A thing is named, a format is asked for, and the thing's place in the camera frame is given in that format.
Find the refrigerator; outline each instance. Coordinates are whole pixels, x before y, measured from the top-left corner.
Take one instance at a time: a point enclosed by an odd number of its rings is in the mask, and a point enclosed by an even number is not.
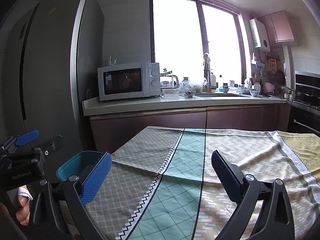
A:
[[[13,27],[4,62],[4,112],[10,136],[38,130],[30,150],[60,134],[64,147],[46,159],[51,181],[57,168],[93,150],[83,100],[98,95],[104,16],[96,0],[43,0]]]

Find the blue gripper pad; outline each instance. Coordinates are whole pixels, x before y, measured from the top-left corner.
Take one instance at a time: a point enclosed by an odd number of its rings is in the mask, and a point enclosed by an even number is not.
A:
[[[80,200],[84,206],[87,203],[92,202],[95,198],[103,181],[111,169],[111,163],[111,155],[109,153],[105,153],[105,155],[100,159],[98,164],[83,182]]]
[[[17,137],[17,140],[15,141],[15,145],[18,147],[24,146],[25,144],[32,142],[39,138],[39,133],[37,130],[33,130],[31,132],[28,132],[24,135],[20,135]]]

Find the microwave knob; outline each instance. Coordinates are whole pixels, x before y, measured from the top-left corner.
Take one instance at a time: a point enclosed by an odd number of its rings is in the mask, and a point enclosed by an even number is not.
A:
[[[151,76],[155,77],[158,75],[158,71],[156,69],[151,70]]]
[[[158,85],[159,85],[159,81],[158,80],[152,80],[151,81],[151,86],[157,87]]]

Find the white mug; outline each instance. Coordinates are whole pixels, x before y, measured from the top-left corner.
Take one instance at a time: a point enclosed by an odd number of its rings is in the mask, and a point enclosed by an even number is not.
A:
[[[235,81],[234,80],[229,80],[229,87],[231,87],[231,88],[235,87]]]

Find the patterned tablecloth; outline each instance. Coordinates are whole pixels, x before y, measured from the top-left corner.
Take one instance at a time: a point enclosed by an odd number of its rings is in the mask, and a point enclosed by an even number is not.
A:
[[[108,239],[213,240],[236,208],[212,168],[214,150],[257,180],[284,181],[301,239],[320,213],[320,138],[312,134],[147,127],[112,154],[87,209]]]

